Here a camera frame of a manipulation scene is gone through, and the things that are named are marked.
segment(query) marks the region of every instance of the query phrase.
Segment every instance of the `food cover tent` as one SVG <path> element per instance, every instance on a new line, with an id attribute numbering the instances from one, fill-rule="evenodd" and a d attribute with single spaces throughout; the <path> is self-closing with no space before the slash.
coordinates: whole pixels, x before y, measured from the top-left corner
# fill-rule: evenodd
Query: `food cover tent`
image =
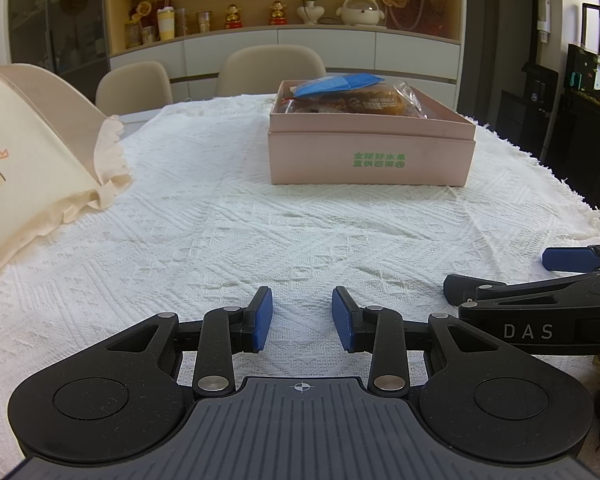
<path id="1" fill-rule="evenodd" d="M 51 72 L 0 66 L 0 268 L 85 206 L 113 204 L 130 183 L 122 131 Z"/>

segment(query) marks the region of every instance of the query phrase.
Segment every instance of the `textured tablecloth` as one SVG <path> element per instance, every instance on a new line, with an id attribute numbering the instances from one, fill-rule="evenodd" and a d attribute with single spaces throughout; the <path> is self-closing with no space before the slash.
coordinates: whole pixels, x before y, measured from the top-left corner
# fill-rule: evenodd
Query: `textured tablecloth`
<path id="1" fill-rule="evenodd" d="M 592 211 L 549 170 L 478 128 L 462 189 L 272 186 L 267 113 L 243 96 L 173 105 L 122 141 L 134 183 L 103 212 L 39 238 L 0 272 L 0 478 L 21 459 L 6 417 L 27 376 L 157 312 L 201 319 L 274 295 L 266 348 L 235 357 L 236 377 L 352 376 L 368 354 L 342 351 L 330 297 L 345 285 L 371 303 L 425 321 L 450 314 L 450 272 L 526 282 L 552 245 L 600 243 Z M 591 358 L 547 358 L 592 391 Z M 179 381 L 190 383 L 193 355 Z M 426 380 L 411 352 L 412 383 Z M 600 474 L 597 428 L 581 459 Z"/>

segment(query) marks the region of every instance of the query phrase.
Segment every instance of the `golden figurine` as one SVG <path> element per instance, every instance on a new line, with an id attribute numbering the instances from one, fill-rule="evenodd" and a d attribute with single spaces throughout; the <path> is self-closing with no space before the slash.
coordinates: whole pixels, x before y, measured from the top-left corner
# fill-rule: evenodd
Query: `golden figurine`
<path id="1" fill-rule="evenodd" d="M 241 28 L 242 20 L 240 18 L 240 7 L 231 4 L 226 8 L 226 18 L 224 19 L 224 28 Z"/>
<path id="2" fill-rule="evenodd" d="M 279 0 L 276 0 L 269 8 L 271 9 L 269 25 L 286 25 L 286 5 Z"/>

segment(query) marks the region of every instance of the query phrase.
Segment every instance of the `vase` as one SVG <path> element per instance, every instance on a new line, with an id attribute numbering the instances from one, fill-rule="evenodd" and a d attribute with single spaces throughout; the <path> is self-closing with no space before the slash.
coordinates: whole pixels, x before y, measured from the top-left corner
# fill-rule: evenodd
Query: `vase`
<path id="1" fill-rule="evenodd" d="M 324 14 L 324 7 L 315 5 L 315 2 L 308 1 L 306 6 L 298 7 L 298 16 L 304 21 L 305 25 L 315 25 Z"/>

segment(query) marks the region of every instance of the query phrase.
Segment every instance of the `metal pin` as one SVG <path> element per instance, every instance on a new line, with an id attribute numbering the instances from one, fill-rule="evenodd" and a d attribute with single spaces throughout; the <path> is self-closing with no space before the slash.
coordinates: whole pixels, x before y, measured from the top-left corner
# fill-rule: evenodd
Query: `metal pin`
<path id="1" fill-rule="evenodd" d="M 229 386 L 229 381 L 219 375 L 208 375 L 198 381 L 198 387 L 206 392 L 220 392 Z"/>
<path id="2" fill-rule="evenodd" d="M 403 389 L 407 383 L 402 377 L 398 377 L 397 375 L 381 375 L 376 377 L 374 385 L 379 390 L 397 392 L 398 390 Z"/>

